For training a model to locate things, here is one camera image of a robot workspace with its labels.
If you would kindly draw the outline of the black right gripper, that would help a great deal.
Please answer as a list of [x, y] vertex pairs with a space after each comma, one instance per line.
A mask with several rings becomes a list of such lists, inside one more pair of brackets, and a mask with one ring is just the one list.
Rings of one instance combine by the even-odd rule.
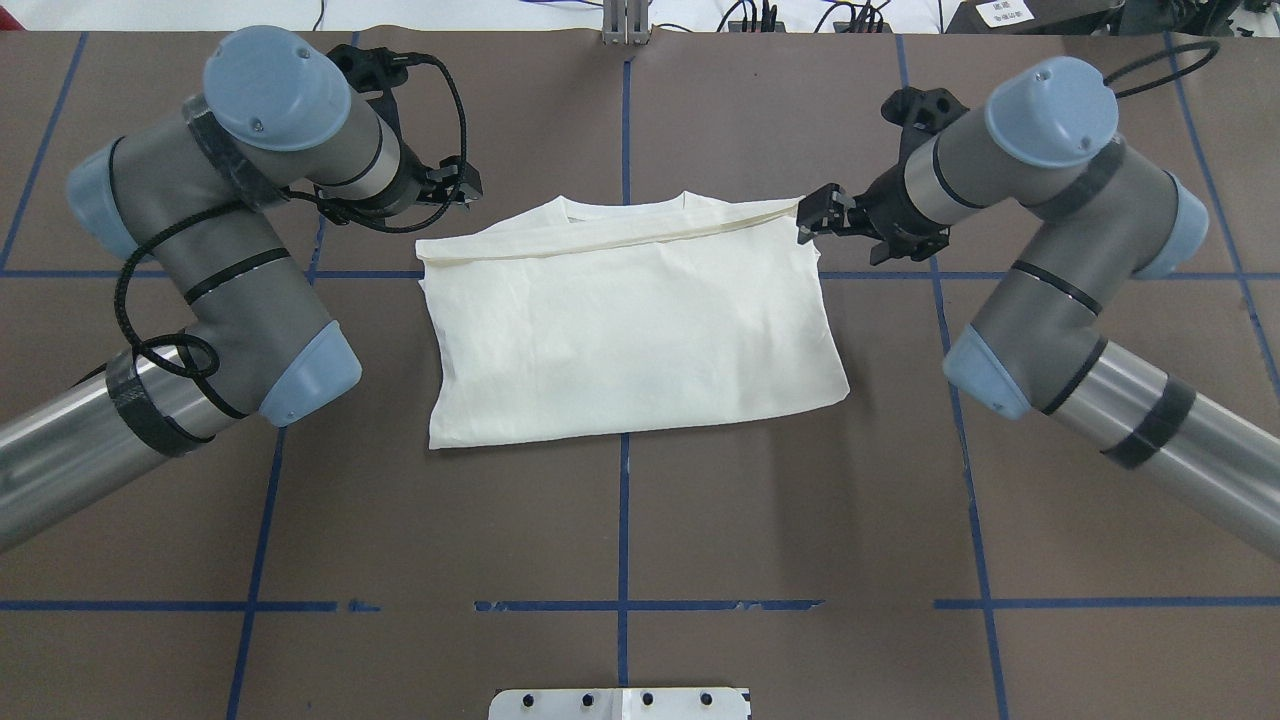
[[909, 197], [908, 160], [968, 111], [946, 88], [893, 91], [879, 114], [901, 128], [896, 164], [854, 199], [851, 211], [851, 199], [840, 184], [824, 184], [805, 196], [797, 215], [818, 218], [797, 218], [797, 245], [824, 234], [846, 236], [849, 214], [854, 233], [876, 241], [869, 255], [873, 266], [904, 258], [923, 263], [946, 249], [950, 225], [927, 218]]

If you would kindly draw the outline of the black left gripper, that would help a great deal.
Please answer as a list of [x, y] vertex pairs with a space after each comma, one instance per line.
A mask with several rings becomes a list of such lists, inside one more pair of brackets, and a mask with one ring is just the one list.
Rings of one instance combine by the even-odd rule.
[[438, 56], [351, 44], [335, 46], [326, 56], [356, 94], [370, 96], [366, 104], [378, 117], [379, 131], [378, 150], [369, 165], [356, 177], [326, 187], [332, 219], [385, 219], [415, 205], [467, 208], [471, 197], [483, 196], [479, 170], [461, 161], [458, 152], [440, 160], [438, 167], [429, 167], [403, 138], [394, 88], [407, 82], [412, 67], [439, 70], [454, 109], [461, 111], [457, 85]]

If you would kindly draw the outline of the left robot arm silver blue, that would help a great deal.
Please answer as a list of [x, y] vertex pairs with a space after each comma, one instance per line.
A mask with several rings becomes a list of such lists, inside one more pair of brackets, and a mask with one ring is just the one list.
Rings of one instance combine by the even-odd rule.
[[115, 138], [67, 181], [77, 220], [123, 263], [125, 348], [3, 427], [3, 548], [259, 414], [283, 428], [352, 389], [361, 364], [266, 218], [292, 200], [393, 234], [393, 217], [477, 200], [461, 149], [406, 143], [393, 95], [426, 53], [320, 51], [275, 26], [224, 37], [182, 109]]

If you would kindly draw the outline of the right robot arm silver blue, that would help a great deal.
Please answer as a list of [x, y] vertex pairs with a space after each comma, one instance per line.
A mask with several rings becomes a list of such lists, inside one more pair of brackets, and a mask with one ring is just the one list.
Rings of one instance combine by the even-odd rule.
[[1277, 439], [1097, 329], [1126, 282], [1162, 279], [1193, 256], [1210, 220], [1119, 133], [1105, 76], [1052, 56], [980, 108], [905, 87], [881, 114], [901, 129], [899, 160], [863, 193], [829, 183], [804, 197], [797, 242], [864, 236], [872, 264], [920, 263], [956, 224], [1018, 202], [1039, 228], [951, 343], [948, 383], [1007, 419], [1056, 420], [1276, 557]]

